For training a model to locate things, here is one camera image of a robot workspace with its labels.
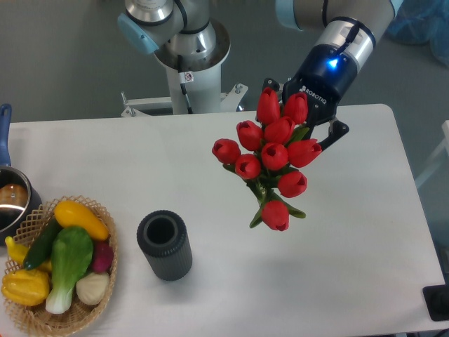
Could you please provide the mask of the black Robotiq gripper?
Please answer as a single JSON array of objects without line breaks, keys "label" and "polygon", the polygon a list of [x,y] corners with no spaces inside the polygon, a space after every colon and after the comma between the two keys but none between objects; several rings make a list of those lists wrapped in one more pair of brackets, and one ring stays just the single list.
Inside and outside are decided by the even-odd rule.
[{"label": "black Robotiq gripper", "polygon": [[[357,65],[348,55],[337,54],[330,45],[313,47],[296,74],[284,85],[272,78],[262,84],[260,102],[277,98],[287,102],[296,93],[305,93],[309,114],[308,139],[313,151],[325,151],[349,132],[349,127],[336,118],[337,106],[358,74]],[[328,137],[319,142],[312,139],[316,126],[329,123]]]}]

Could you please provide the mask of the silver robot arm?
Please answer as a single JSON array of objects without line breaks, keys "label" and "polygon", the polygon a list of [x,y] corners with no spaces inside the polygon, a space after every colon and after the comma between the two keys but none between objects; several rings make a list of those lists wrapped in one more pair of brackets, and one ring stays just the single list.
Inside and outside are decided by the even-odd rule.
[{"label": "silver robot arm", "polygon": [[[348,126],[336,117],[337,106],[400,7],[400,1],[275,3],[284,27],[323,30],[292,79],[284,84],[264,81],[282,102],[305,93],[308,127],[329,125],[322,148],[347,134]],[[230,38],[211,18],[207,1],[127,1],[117,24],[131,46],[155,55],[165,67],[174,114],[237,110],[246,87],[221,91],[221,66],[229,55]]]}]

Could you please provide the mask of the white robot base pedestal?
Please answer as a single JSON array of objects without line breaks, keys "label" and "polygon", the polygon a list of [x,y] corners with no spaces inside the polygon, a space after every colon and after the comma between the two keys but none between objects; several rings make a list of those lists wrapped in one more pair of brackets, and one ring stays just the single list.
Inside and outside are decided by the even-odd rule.
[{"label": "white robot base pedestal", "polygon": [[229,52],[229,34],[214,19],[200,32],[174,35],[154,52],[166,70],[170,95],[129,100],[122,94],[122,115],[136,117],[161,109],[171,109],[174,115],[241,111],[248,87],[237,83],[229,92],[222,91],[222,64]]}]

